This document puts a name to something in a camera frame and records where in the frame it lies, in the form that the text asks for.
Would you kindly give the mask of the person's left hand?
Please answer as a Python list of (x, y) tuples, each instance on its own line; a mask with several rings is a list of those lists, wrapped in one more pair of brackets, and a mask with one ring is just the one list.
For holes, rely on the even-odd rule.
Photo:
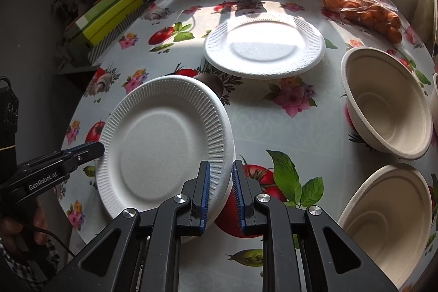
[[(30, 204), (30, 212), (33, 213), (32, 226), (38, 229), (48, 227), (45, 211), (39, 199)], [(11, 216), (1, 216), (1, 241), (5, 250), (14, 253), (17, 250), (16, 240), (23, 230), (23, 225)], [(33, 232), (33, 240), (37, 245), (45, 245), (48, 235), (40, 231)]]

